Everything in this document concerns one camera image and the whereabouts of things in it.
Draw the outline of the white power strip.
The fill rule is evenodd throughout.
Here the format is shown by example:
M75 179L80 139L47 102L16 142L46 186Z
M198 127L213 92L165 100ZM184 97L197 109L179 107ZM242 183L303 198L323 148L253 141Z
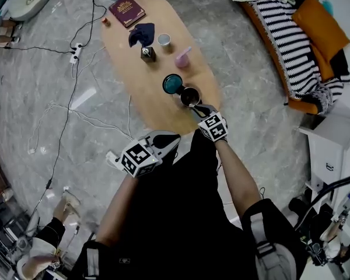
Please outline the white power strip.
M72 55L70 57L69 63L76 64L79 60L79 56L82 51L82 43L76 43L74 48L72 48Z

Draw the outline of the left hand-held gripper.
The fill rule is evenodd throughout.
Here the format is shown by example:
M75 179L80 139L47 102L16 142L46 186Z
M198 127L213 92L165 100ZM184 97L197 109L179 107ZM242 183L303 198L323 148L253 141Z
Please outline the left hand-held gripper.
M154 171L162 164L172 165L176 157L181 136L171 131L154 131L133 139L121 152L121 169L132 177L141 177ZM166 154L158 148L165 148Z

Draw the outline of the person's black clothing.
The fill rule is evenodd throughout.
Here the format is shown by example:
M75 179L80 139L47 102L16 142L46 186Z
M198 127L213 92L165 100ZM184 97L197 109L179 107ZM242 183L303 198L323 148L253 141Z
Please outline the person's black clothing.
M84 244L68 280L300 280L306 252L268 198L240 218L215 142L138 179L119 241Z

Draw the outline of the dark blue cloth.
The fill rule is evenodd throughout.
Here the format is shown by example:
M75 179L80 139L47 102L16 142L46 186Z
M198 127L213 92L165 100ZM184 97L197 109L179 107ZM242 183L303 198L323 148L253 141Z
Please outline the dark blue cloth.
M154 23L137 24L134 29L130 31L128 38L129 46L133 47L137 42L140 42L142 47L148 47L154 42L154 37Z

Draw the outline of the orange sofa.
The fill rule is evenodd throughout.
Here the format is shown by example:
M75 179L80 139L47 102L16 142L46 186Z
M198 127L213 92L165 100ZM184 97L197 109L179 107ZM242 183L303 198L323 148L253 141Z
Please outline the orange sofa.
M319 0L233 0L261 35L278 70L286 104L324 114L338 100L350 73L350 39Z

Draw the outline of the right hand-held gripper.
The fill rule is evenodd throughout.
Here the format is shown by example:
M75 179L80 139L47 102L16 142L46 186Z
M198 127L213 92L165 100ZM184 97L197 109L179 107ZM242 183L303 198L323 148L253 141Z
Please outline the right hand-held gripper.
M190 108L190 112L203 135L212 142L224 139L228 135L226 120L214 106L197 104Z

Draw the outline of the black and white striped blanket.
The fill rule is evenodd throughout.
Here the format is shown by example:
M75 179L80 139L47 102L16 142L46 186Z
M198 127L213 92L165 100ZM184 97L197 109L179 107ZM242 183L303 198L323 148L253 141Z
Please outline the black and white striped blanket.
M343 51L326 62L292 20L294 7L281 0L250 3L256 27L270 48L290 107L307 114L326 113L350 83Z

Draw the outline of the pink cup with straw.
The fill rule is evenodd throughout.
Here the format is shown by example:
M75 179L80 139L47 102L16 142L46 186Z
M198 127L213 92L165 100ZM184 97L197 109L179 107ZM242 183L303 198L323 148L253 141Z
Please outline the pink cup with straw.
M177 68L185 68L189 65L190 60L188 57L188 53L191 51L192 47L187 47L184 51L179 53L179 55L175 58L175 65Z

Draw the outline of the white cabinet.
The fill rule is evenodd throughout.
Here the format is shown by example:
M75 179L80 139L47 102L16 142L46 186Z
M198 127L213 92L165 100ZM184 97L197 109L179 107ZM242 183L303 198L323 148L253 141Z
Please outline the white cabinet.
M306 185L315 199L324 187L350 176L350 108L335 108L317 126L300 126L297 131L308 139L310 181Z

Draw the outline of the white cup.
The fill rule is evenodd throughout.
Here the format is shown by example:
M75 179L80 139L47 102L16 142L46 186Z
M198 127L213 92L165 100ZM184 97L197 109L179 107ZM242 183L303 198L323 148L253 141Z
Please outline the white cup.
M171 36L167 33L162 33L160 35L158 35L157 37L157 42L159 43L159 45L163 48L165 47L169 47L171 44Z

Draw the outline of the maroon book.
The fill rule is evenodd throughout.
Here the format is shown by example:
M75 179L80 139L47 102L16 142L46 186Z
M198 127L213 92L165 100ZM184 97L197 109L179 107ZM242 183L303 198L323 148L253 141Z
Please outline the maroon book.
M109 6L109 11L125 28L146 15L144 9L134 0L117 0Z

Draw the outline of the person's left forearm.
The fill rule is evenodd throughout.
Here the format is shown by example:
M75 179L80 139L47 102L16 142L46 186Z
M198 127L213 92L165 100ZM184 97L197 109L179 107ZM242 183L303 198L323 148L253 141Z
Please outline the person's left forearm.
M127 174L115 193L100 222L96 241L105 246L113 246L119 241L138 179Z

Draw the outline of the steel electric kettle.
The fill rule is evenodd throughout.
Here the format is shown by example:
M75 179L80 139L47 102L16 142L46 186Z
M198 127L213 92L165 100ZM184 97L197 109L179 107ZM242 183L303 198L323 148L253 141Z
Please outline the steel electric kettle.
M194 87L184 86L183 79L178 74L167 75L162 82L162 88L168 95L178 97L185 107L194 107L201 102L199 91Z

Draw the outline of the orange cushion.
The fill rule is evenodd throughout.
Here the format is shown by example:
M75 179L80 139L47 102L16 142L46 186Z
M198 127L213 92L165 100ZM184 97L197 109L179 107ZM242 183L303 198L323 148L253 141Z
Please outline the orange cushion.
M307 34L327 62L350 43L319 0L304 0L292 15L292 20Z

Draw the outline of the oval wooden coffee table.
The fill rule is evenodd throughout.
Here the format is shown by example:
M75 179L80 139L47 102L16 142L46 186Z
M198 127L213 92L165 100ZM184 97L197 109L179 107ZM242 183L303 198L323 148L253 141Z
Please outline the oval wooden coffee table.
M141 60L141 45L129 46L130 31L108 13L111 26L102 26L101 36L119 79L124 83L131 101L144 123L152 130L168 130L186 135L197 128L188 108L164 92L162 82L167 75L178 74L185 85L195 87L202 102L220 108L221 97L216 78L192 35L171 4L166 0L135 0L146 12L141 23L154 23L155 35L171 36L170 49L154 41L156 61ZM185 68L175 65L175 58L187 47L190 63Z

